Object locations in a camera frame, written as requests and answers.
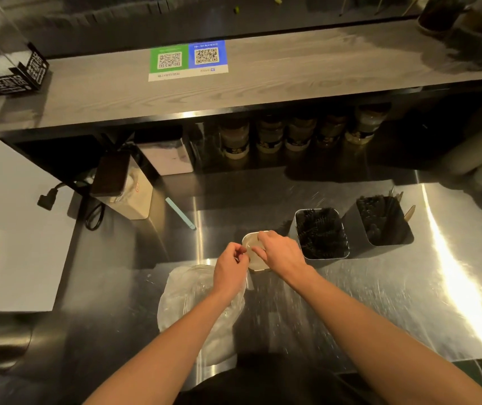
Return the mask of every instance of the hand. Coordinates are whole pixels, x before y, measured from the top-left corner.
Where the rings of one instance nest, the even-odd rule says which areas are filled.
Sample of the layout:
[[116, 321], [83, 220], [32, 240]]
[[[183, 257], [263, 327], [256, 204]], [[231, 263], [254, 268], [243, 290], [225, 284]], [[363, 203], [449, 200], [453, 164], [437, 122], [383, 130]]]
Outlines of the hand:
[[283, 237], [275, 231], [260, 231], [258, 240], [265, 247], [253, 246], [254, 251], [282, 279], [293, 286], [291, 283], [314, 269], [305, 263], [303, 252], [299, 245], [292, 238]]
[[250, 259], [245, 253], [242, 245], [230, 243], [214, 266], [213, 292], [224, 298], [227, 304], [231, 303], [246, 281]]

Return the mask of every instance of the person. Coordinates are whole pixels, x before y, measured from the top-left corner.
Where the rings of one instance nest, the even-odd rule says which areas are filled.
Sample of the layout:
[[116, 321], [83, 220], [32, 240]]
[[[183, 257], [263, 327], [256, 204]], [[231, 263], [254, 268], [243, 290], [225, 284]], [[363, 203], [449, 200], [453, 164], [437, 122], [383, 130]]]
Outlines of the person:
[[[261, 231], [258, 237], [264, 248], [253, 251], [307, 301], [386, 403], [482, 404], [476, 382], [321, 277], [305, 263], [294, 240], [274, 231]], [[242, 245], [230, 243], [217, 259], [208, 296], [109, 377], [85, 405], [366, 403], [347, 389], [339, 390], [331, 375], [283, 367], [284, 361], [279, 366], [260, 360], [244, 368], [237, 364], [179, 394], [211, 327], [245, 282], [245, 253]]]

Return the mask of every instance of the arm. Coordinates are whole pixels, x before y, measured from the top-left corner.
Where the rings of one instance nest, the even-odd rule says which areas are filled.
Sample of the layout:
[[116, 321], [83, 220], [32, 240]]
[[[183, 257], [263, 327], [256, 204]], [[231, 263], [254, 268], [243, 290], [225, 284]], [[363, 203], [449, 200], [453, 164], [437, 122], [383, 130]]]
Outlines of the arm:
[[215, 321], [245, 282], [245, 252], [230, 243], [217, 260], [209, 295], [110, 376], [84, 405], [173, 403]]
[[323, 320], [374, 391], [390, 404], [482, 404], [482, 388], [305, 263], [291, 238], [259, 232], [253, 247]]

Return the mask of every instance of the forearm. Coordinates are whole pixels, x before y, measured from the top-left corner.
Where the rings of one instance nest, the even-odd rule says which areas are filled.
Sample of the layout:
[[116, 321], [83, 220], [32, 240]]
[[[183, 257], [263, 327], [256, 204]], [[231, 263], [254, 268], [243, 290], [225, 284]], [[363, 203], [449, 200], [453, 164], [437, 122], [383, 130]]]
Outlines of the forearm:
[[228, 304], [227, 298], [211, 293], [116, 371], [85, 405], [173, 403]]
[[482, 388], [462, 371], [312, 268], [292, 279], [291, 286], [390, 404], [482, 403]]

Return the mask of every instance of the stainless steel counter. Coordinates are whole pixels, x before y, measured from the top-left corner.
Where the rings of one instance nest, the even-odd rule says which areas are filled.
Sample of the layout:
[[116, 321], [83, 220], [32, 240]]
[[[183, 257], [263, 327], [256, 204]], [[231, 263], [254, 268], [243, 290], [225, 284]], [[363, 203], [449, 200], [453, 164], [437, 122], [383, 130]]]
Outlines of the stainless steel counter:
[[[342, 215], [357, 197], [386, 193], [393, 184], [404, 190], [404, 210], [416, 205], [414, 243], [320, 273], [447, 359], [481, 358], [482, 193], [382, 166], [355, 178], [339, 168], [317, 181], [324, 177], [300, 180], [288, 166], [168, 176], [155, 185], [148, 220], [130, 222], [107, 210], [98, 231], [77, 230], [48, 319], [62, 319], [53, 338], [62, 355], [51, 359], [47, 377], [0, 376], [6, 388], [0, 403], [8, 397], [14, 404], [81, 403], [157, 335], [158, 301], [172, 269], [212, 264], [229, 241], [250, 231], [285, 233], [298, 209], [331, 206]], [[165, 204], [166, 196], [196, 231]], [[253, 273], [252, 280], [234, 330], [238, 353], [282, 352], [353, 370], [289, 286], [272, 272]]]

